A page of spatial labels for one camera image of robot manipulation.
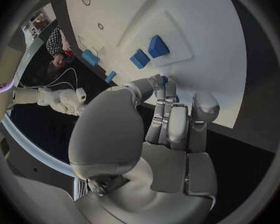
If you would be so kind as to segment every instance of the man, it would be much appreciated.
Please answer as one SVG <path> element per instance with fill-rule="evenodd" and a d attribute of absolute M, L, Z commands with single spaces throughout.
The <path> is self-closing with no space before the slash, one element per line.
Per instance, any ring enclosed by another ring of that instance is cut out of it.
<path fill-rule="evenodd" d="M 74 60 L 74 54 L 59 25 L 47 40 L 46 48 L 53 57 L 47 73 L 51 79 L 55 79 Z"/>

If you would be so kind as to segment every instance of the person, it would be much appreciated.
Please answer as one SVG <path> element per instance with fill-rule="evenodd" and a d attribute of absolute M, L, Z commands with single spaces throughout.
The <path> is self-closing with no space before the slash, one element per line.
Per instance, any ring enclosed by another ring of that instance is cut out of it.
<path fill-rule="evenodd" d="M 49 63 L 47 73 L 50 79 L 56 79 L 74 60 L 74 53 L 71 51 L 70 45 L 59 25 L 56 26 L 48 38 L 46 49 L 53 57 Z"/>

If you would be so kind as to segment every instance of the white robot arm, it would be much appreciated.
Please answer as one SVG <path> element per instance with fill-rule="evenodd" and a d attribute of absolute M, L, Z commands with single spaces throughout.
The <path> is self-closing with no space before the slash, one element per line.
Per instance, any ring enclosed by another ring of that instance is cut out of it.
<path fill-rule="evenodd" d="M 14 88 L 11 105 L 37 103 L 39 106 L 51 106 L 57 112 L 79 116 L 84 109 L 86 93 L 83 88 L 77 90 L 57 90 L 49 88 Z"/>

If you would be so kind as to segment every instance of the purple light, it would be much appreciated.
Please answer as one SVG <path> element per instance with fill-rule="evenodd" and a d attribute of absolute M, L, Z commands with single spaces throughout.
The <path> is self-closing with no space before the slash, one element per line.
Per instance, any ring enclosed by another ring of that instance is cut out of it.
<path fill-rule="evenodd" d="M 8 86 L 5 86 L 4 88 L 0 89 L 0 93 L 10 90 L 12 88 L 13 84 L 14 84 L 14 80 L 12 80 Z"/>

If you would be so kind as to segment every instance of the red object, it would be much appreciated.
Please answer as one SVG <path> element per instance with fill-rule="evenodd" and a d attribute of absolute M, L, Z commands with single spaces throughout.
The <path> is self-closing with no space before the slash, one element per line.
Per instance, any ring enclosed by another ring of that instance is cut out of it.
<path fill-rule="evenodd" d="M 65 51 L 65 54 L 66 54 L 67 56 L 70 56 L 70 57 L 73 57 L 73 56 L 74 56 L 74 53 L 73 53 L 72 51 L 68 51 L 68 50 Z"/>

